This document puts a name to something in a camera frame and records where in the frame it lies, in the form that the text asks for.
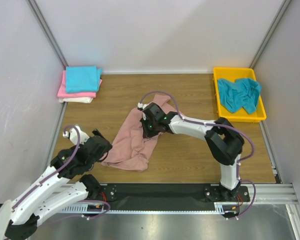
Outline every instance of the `blue towel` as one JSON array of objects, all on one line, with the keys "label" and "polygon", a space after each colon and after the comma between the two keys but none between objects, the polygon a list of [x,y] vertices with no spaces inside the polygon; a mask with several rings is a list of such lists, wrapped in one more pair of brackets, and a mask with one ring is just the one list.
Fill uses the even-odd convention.
[{"label": "blue towel", "polygon": [[220,103],[230,112],[244,108],[248,114],[257,110],[261,85],[251,78],[241,78],[235,82],[224,78],[218,80]]},{"label": "blue towel", "polygon": [[65,92],[97,92],[102,68],[96,66],[67,66],[65,69]]}]

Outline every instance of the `wooden tabletop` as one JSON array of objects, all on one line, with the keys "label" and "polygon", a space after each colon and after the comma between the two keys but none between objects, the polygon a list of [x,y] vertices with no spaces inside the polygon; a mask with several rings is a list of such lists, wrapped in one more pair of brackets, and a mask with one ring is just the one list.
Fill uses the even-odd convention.
[{"label": "wooden tabletop", "polygon": [[[130,110],[144,94],[161,90],[172,94],[183,114],[202,120],[217,120],[217,104],[212,74],[129,74],[103,75],[96,99],[90,104],[70,102],[62,122],[78,124],[92,135],[97,128],[111,143]],[[153,99],[148,96],[143,103]],[[264,138],[258,123],[232,122],[235,128],[246,133],[255,144],[255,155],[242,162],[240,176],[256,183],[274,183]],[[60,132],[54,156],[72,143]],[[243,146],[242,156],[250,153],[249,143]],[[213,158],[208,145],[200,139],[165,133],[143,172],[125,171],[105,167],[98,163],[88,172],[101,183],[217,183],[220,165]]]}]

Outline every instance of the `reflective metal surface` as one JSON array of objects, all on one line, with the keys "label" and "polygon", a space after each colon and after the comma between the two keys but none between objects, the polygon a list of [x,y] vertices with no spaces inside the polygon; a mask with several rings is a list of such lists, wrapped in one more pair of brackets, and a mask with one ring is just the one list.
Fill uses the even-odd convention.
[{"label": "reflective metal surface", "polygon": [[220,215],[108,214],[85,220],[57,214],[31,240],[294,240],[285,205],[254,205],[239,220]]}]

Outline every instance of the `white wall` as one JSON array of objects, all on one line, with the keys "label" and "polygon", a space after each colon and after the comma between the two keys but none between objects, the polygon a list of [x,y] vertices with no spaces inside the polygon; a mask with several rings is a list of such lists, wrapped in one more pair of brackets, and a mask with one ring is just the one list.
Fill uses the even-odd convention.
[{"label": "white wall", "polygon": [[37,0],[69,65],[108,73],[248,67],[283,0]]},{"label": "white wall", "polygon": [[63,67],[25,0],[0,0],[0,203],[43,171]]},{"label": "white wall", "polygon": [[300,0],[290,4],[255,73],[281,177],[300,202]]}]

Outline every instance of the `yellow tray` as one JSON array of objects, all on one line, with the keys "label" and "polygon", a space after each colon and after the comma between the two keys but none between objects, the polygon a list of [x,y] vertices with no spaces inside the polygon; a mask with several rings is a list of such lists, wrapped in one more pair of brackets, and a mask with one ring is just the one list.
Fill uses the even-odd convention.
[{"label": "yellow tray", "polygon": [[218,89],[218,79],[227,79],[230,82],[235,82],[236,79],[242,78],[250,78],[255,81],[257,80],[255,72],[251,68],[215,67],[213,69],[213,81],[215,88],[217,112],[219,117],[226,118],[232,122],[245,123],[258,123],[261,120],[265,120],[267,118],[267,115],[261,96],[259,97],[258,105],[256,106],[256,111],[252,114],[248,114],[243,108],[241,108],[235,113],[231,113],[224,106],[221,105]]}]

